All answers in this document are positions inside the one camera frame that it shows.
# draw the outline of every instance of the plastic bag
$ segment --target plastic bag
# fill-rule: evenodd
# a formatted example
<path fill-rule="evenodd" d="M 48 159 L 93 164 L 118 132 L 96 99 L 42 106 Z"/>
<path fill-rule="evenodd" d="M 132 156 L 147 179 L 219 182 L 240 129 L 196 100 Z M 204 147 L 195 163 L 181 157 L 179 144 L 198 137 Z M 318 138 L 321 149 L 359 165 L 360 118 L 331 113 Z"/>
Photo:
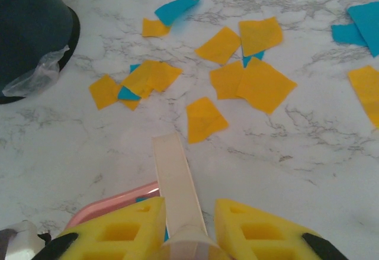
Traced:
<path fill-rule="evenodd" d="M 58 61 L 69 49 L 69 46 L 65 46 L 62 50 L 45 54 L 35 69 L 24 73 L 4 87 L 4 96 L 29 97 L 55 84 L 59 77 Z"/>

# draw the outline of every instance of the blue paper square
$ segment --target blue paper square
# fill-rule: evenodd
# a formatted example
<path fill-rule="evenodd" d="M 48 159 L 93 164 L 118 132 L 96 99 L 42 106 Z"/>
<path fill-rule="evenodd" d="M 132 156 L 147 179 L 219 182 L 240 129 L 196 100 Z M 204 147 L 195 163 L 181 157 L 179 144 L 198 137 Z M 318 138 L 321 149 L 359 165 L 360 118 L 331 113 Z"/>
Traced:
<path fill-rule="evenodd" d="M 117 95 L 118 99 L 137 101 L 141 99 L 138 95 L 132 93 L 128 88 L 123 86 Z"/>
<path fill-rule="evenodd" d="M 171 26 L 172 23 L 180 17 L 187 9 L 196 5 L 200 0 L 176 0 L 162 5 L 155 11 L 156 16 L 165 26 Z"/>
<path fill-rule="evenodd" d="M 363 39 L 358 27 L 354 23 L 348 25 L 332 25 L 332 37 L 337 43 L 367 46 L 365 39 Z"/>
<path fill-rule="evenodd" d="M 376 57 L 379 54 L 379 1 L 348 8 L 348 13 Z"/>
<path fill-rule="evenodd" d="M 256 57 L 257 59 L 262 60 L 264 54 L 265 54 L 265 51 L 261 51 L 257 54 L 252 54 L 251 56 L 247 56 L 247 57 L 243 56 L 242 57 L 243 67 L 244 68 L 247 67 L 252 57 Z"/>
<path fill-rule="evenodd" d="M 136 65 L 130 65 L 130 72 L 129 73 L 132 73 L 136 70 L 136 68 L 138 68 L 141 64 L 138 63 Z"/>
<path fill-rule="evenodd" d="M 139 203 L 139 202 L 142 202 L 144 200 L 147 200 L 148 198 L 145 198 L 145 197 L 138 197 L 136 198 L 136 203 Z M 166 227 L 166 231 L 165 231 L 165 240 L 164 241 L 167 241 L 168 240 L 168 231 L 167 231 L 167 227 Z"/>

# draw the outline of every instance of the black trash can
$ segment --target black trash can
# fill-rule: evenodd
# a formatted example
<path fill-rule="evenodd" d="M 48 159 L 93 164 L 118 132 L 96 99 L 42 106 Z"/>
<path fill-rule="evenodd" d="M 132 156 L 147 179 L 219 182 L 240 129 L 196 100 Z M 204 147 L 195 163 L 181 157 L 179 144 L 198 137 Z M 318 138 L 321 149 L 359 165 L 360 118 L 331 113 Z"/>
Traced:
<path fill-rule="evenodd" d="M 0 0 L 0 104 L 23 97 L 5 97 L 4 86 L 35 69 L 50 52 L 69 46 L 59 61 L 65 66 L 78 43 L 80 24 L 62 0 Z"/>

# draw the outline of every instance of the pink tray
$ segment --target pink tray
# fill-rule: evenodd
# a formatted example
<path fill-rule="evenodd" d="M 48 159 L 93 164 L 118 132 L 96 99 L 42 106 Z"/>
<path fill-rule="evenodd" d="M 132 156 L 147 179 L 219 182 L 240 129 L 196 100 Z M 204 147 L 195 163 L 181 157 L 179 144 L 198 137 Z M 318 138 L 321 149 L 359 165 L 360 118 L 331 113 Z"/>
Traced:
<path fill-rule="evenodd" d="M 136 198 L 151 198 L 157 196 L 159 196 L 159 187 L 158 182 L 155 181 L 145 186 L 138 187 L 134 190 L 94 202 L 78 211 L 70 219 L 66 226 L 66 229 L 77 226 L 79 223 L 86 222 L 87 220 L 102 216 L 103 214 L 110 213 L 111 211 L 117 210 L 119 208 L 134 204 L 136 202 Z"/>

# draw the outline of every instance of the white marble floor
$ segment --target white marble floor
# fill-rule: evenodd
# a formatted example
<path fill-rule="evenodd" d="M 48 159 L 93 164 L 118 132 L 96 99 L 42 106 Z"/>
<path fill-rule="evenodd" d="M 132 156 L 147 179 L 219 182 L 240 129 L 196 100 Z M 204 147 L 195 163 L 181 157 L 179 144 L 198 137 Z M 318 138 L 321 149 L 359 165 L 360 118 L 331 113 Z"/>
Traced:
<path fill-rule="evenodd" d="M 0 227 L 29 219 L 57 235 L 84 205 L 155 180 L 151 137 L 176 130 L 211 235 L 214 200 L 232 198 L 318 231 L 349 259 L 379 259 L 379 133 L 346 76 L 379 59 L 330 35 L 347 7 L 375 0 L 202 0 L 164 38 L 142 38 L 142 18 L 171 0 L 64 1 L 82 23 L 74 57 L 45 93 L 0 106 Z M 208 73 L 218 65 L 194 49 L 225 25 L 273 15 L 285 39 L 264 61 L 298 88 L 271 116 L 217 101 Z M 135 112 L 97 111 L 88 86 L 145 59 L 184 73 Z M 203 96 L 230 127 L 188 146 L 185 106 Z"/>

